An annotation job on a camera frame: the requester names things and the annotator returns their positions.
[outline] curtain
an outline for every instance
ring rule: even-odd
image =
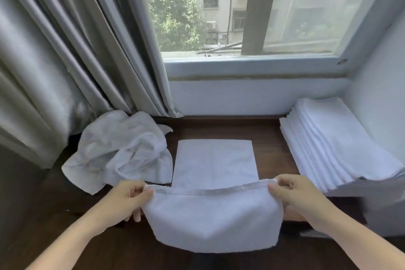
[[[51,167],[114,109],[182,116],[146,0],[0,0],[0,144]]]

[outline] person's right arm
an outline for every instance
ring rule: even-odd
[[[334,206],[305,176],[283,174],[270,193],[332,237],[360,270],[404,270],[405,254]]]

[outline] air conditioner unit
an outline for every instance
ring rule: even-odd
[[[216,28],[217,28],[217,22],[215,22],[215,21],[207,22],[208,30],[215,30]]]

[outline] person's left arm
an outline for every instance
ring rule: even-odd
[[[26,270],[71,270],[89,241],[108,227],[134,216],[150,200],[152,189],[143,181],[121,181],[84,216],[63,232]]]

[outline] green foliage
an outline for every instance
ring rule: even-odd
[[[197,0],[147,0],[161,51],[199,50],[203,22]]]

